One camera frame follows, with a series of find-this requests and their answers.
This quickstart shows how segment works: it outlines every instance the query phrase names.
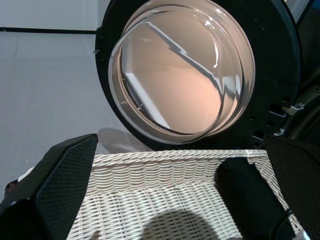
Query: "wicker basket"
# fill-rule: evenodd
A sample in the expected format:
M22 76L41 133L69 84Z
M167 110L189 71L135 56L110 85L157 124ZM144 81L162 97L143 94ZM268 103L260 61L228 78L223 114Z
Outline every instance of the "wicker basket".
M215 188L226 158L246 157L288 208L264 150L178 150L97 155L69 239L241 237ZM303 230L294 215L295 233Z

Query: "cable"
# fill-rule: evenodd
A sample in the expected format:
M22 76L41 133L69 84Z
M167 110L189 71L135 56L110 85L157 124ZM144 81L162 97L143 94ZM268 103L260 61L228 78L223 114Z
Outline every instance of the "cable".
M284 215L280 218L280 220L273 225L270 235L269 235L269 240L276 240L277 235L279 233L280 228L285 224L287 221L288 217L292 214L292 210L289 208L284 212Z

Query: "gray floor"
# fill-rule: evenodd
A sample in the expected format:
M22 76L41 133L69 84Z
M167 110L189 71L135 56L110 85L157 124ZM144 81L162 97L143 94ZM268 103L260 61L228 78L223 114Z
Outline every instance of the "gray floor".
M0 199L52 146L98 133L97 154L149 151L101 89L94 35L0 32Z

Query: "door glass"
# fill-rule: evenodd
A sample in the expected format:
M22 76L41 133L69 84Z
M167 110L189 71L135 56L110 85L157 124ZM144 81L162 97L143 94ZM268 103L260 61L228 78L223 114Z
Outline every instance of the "door glass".
M244 32L206 0L146 3L109 61L112 96L124 117L144 135L171 144L234 123L250 100L254 75Z

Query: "washing machine door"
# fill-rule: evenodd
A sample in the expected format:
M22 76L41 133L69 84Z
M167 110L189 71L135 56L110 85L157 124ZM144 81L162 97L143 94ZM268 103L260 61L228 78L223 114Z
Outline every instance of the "washing machine door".
M300 81L280 0L113 0L95 53L113 111L156 150L259 148Z

